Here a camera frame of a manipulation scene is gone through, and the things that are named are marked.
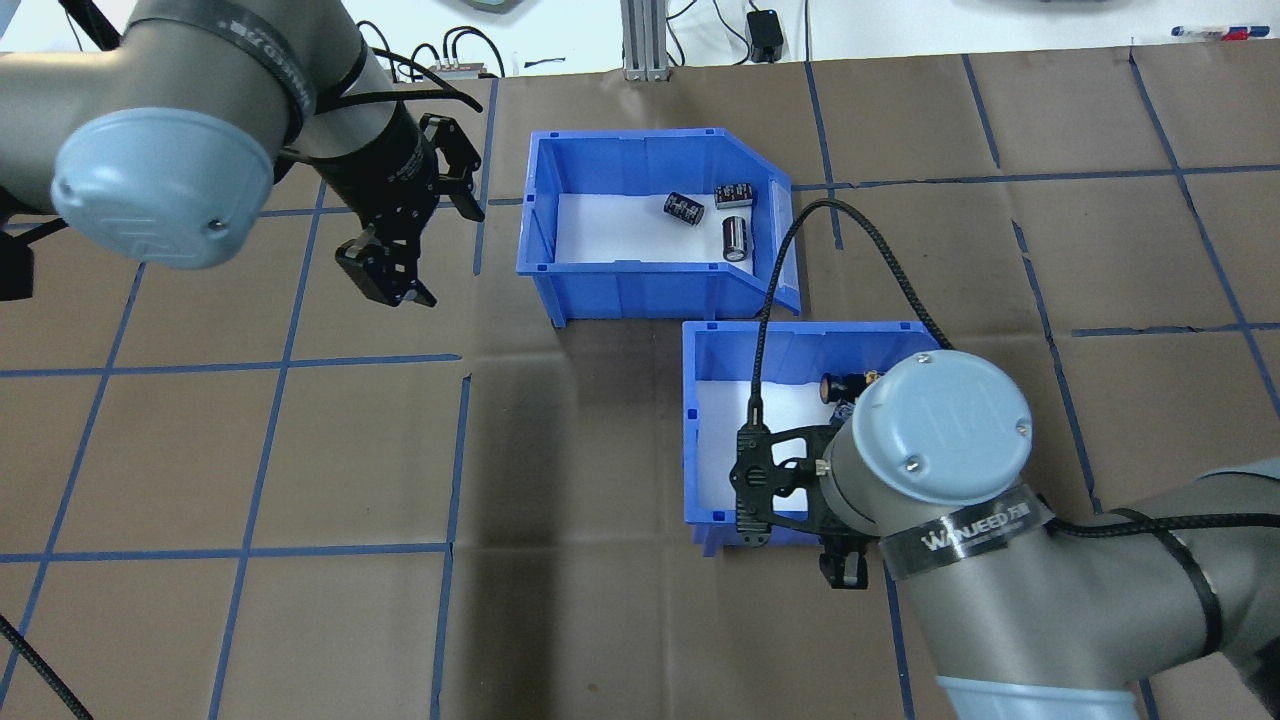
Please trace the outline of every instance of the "power adapter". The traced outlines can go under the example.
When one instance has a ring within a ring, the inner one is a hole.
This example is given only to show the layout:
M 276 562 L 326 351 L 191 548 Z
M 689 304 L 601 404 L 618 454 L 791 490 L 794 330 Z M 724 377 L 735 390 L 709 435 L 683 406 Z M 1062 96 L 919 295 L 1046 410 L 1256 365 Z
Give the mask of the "power adapter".
M 774 10 L 748 13 L 746 35 L 751 38 L 753 63 L 776 63 L 782 58 L 782 23 Z

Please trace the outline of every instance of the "electrolytic capacitor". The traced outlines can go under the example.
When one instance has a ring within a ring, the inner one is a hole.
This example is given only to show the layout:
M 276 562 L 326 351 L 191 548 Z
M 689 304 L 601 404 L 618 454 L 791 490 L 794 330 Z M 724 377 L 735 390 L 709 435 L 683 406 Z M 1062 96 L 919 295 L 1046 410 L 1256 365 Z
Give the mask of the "electrolytic capacitor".
M 746 219 L 741 215 L 731 215 L 724 218 L 721 228 L 724 233 L 724 259 L 730 263 L 746 260 L 746 254 L 750 252 L 750 247 L 748 246 L 750 238 L 746 236 Z
M 667 196 L 667 202 L 663 204 L 662 211 L 676 218 L 682 223 L 689 223 L 696 225 L 703 222 L 703 213 L 707 209 L 703 208 L 701 202 L 696 200 L 690 200 L 678 192 L 672 192 Z

